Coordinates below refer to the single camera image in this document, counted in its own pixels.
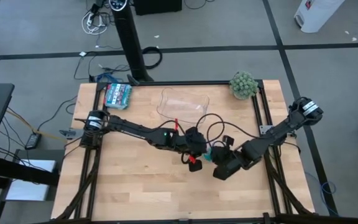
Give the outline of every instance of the clear plastic container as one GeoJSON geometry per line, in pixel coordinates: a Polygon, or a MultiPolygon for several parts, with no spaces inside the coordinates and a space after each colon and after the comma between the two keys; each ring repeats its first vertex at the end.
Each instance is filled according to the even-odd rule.
{"type": "Polygon", "coordinates": [[[163,120],[177,118],[187,125],[194,126],[206,114],[208,105],[209,97],[206,95],[194,95],[165,88],[161,92],[161,102],[157,106],[157,112],[163,120]]]}

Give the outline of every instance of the green plant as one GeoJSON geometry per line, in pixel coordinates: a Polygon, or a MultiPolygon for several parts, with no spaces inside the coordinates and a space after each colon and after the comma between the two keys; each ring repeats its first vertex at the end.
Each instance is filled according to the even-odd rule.
{"type": "Polygon", "coordinates": [[[230,80],[229,85],[233,95],[239,100],[255,96],[258,90],[258,83],[249,72],[237,72],[230,80]]]}

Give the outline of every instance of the wooden table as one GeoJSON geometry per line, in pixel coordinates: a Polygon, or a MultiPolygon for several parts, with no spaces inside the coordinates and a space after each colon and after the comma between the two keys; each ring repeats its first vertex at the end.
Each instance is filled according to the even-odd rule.
{"type": "MultiPolygon", "coordinates": [[[[258,135],[254,107],[251,100],[239,101],[226,85],[198,86],[136,86],[127,110],[109,110],[134,123],[156,127],[164,120],[157,113],[161,92],[164,88],[208,95],[207,113],[217,113],[225,121],[258,135]]],[[[264,80],[265,92],[273,123],[287,117],[287,107],[278,80],[264,80]]],[[[93,107],[96,84],[82,84],[74,111],[74,118],[86,119],[93,107]]],[[[262,118],[263,107],[259,100],[262,118]]],[[[217,118],[207,117],[200,131],[217,118]]],[[[72,128],[82,129],[83,123],[72,122],[72,128]]],[[[219,134],[215,125],[210,136],[219,134]]],[[[235,139],[238,146],[250,137],[227,126],[225,134],[235,139]]],[[[67,152],[76,147],[74,143],[67,152]]],[[[85,150],[78,148],[65,158],[57,190],[52,218],[57,217],[72,200],[78,189],[85,150]]],[[[287,184],[298,200],[314,211],[305,173],[296,147],[282,146],[282,163],[287,184]]],[[[203,161],[203,170],[191,173],[180,162],[180,155],[157,150],[144,140],[122,133],[109,133],[103,137],[98,182],[92,220],[162,220],[180,218],[246,218],[273,214],[269,183],[263,161],[250,170],[240,170],[226,181],[212,176],[216,166],[203,161]]],[[[281,190],[277,186],[280,207],[284,210],[281,190]]],[[[84,196],[85,215],[88,193],[84,196]]]]}

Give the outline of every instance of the yellow cable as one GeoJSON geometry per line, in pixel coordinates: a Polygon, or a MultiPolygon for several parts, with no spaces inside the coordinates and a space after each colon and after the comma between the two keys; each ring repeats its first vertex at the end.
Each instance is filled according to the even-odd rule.
{"type": "Polygon", "coordinates": [[[42,131],[38,131],[36,130],[35,128],[33,128],[26,120],[22,119],[19,115],[15,114],[14,112],[12,111],[9,111],[9,110],[6,110],[7,113],[9,113],[10,115],[12,116],[15,116],[17,119],[19,119],[20,121],[22,121],[27,127],[29,127],[31,129],[32,132],[34,133],[37,133],[37,134],[41,134],[45,137],[48,137],[48,138],[52,138],[52,139],[57,139],[57,140],[61,140],[63,142],[67,142],[66,139],[63,139],[63,138],[60,138],[60,137],[56,137],[56,136],[53,136],[51,134],[48,134],[48,133],[44,133],[42,131]]]}

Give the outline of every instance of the black box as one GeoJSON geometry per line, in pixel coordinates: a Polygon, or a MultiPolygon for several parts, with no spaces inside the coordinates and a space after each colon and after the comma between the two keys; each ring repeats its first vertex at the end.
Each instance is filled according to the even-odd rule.
{"type": "Polygon", "coordinates": [[[136,14],[177,12],[181,10],[182,0],[134,0],[136,14]]]}

